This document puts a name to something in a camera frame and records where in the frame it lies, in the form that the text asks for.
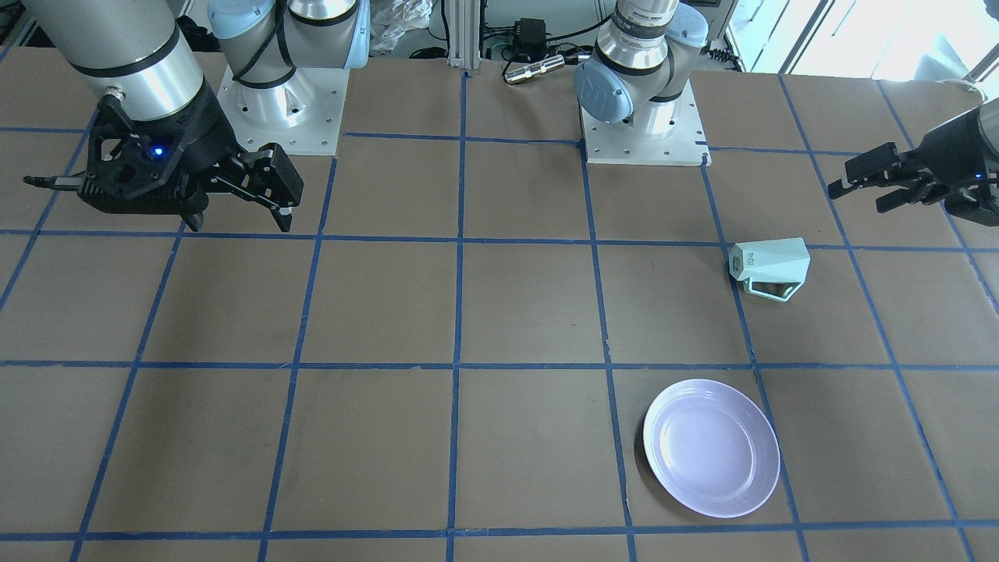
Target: white plate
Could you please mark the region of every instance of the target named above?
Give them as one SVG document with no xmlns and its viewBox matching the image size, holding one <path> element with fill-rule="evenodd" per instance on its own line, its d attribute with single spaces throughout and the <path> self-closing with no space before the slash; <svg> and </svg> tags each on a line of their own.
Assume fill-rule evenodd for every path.
<svg viewBox="0 0 999 562">
<path fill-rule="evenodd" d="M 780 477 L 773 428 L 741 392 L 690 379 L 663 390 L 645 414 L 645 456 L 677 501 L 711 517 L 763 505 Z"/>
</svg>

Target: tiled surface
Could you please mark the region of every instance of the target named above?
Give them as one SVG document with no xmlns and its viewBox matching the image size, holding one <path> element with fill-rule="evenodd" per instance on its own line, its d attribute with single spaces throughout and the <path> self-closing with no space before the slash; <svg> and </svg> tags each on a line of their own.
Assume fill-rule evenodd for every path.
<svg viewBox="0 0 999 562">
<path fill-rule="evenodd" d="M 999 371 L 907 371 L 905 380 L 958 515 L 999 518 Z"/>
<path fill-rule="evenodd" d="M 891 371 L 765 371 L 802 521 L 945 519 Z"/>
<path fill-rule="evenodd" d="M 805 535 L 815 562 L 963 562 L 967 560 L 954 529 L 864 529 Z"/>
<path fill-rule="evenodd" d="M 583 173 L 570 72 L 373 60 L 337 165 L 295 158 L 292 234 L 221 197 L 192 234 L 70 194 L 39 224 L 20 176 L 63 171 L 93 109 L 60 61 L 0 61 L 0 558 L 995 558 L 999 238 L 867 193 L 834 206 L 848 247 L 821 184 L 963 94 L 784 77 L 792 112 L 782 79 L 698 74 L 711 167 Z M 821 180 L 806 145 L 837 153 Z M 720 242 L 785 236 L 804 288 L 733 293 Z M 776 422 L 748 516 L 697 516 L 635 453 L 697 377 Z"/>
</svg>

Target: cup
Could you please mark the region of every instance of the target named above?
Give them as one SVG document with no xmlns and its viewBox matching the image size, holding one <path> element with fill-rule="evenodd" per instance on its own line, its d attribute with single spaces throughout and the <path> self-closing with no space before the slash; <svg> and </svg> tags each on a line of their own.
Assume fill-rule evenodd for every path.
<svg viewBox="0 0 999 562">
<path fill-rule="evenodd" d="M 805 283 L 811 257 L 802 238 L 740 242 L 728 257 L 728 272 L 750 295 L 787 302 Z"/>
</svg>

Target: black power adapter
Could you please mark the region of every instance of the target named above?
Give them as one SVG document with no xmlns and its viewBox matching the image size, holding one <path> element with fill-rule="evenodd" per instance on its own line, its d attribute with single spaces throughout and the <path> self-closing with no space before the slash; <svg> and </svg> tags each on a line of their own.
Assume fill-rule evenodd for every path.
<svg viewBox="0 0 999 562">
<path fill-rule="evenodd" d="M 516 62 L 537 62 L 548 56 L 544 20 L 520 18 L 513 22 L 513 40 L 510 48 Z"/>
</svg>

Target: white mounting plate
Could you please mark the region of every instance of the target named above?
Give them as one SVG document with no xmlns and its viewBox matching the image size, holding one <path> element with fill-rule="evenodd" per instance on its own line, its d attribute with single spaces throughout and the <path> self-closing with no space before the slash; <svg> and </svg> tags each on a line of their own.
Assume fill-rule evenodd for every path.
<svg viewBox="0 0 999 562">
<path fill-rule="evenodd" d="M 300 156 L 336 156 L 340 140 L 340 124 L 347 98 L 350 71 L 342 68 L 300 68 L 316 89 L 317 101 L 308 109 L 302 123 L 288 129 L 262 128 L 247 121 L 237 108 L 233 71 L 226 68 L 219 89 L 219 103 L 236 132 L 236 140 L 248 150 L 276 142 L 285 152 Z"/>
<path fill-rule="evenodd" d="M 590 117 L 579 108 L 582 135 L 586 139 L 586 161 L 590 164 L 635 164 L 640 166 L 700 166 L 704 158 L 711 165 L 704 127 L 687 83 L 676 99 L 679 112 L 676 125 L 669 135 L 649 140 L 635 134 L 623 123 L 608 124 Z"/>
</svg>

